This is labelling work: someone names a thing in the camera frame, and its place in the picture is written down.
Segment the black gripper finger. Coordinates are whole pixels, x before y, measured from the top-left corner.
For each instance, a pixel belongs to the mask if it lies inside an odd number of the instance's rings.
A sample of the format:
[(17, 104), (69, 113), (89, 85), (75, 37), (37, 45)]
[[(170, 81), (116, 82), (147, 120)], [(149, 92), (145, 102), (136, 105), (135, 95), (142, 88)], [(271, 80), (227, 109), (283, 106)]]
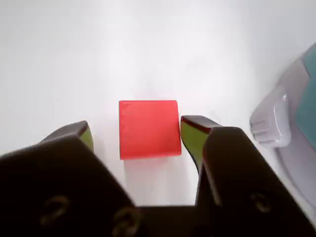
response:
[(134, 237), (141, 215), (97, 158), (89, 125), (65, 125), (0, 157), (3, 237)]
[(181, 139), (212, 194), (214, 237), (313, 237), (315, 228), (239, 127), (182, 116)]

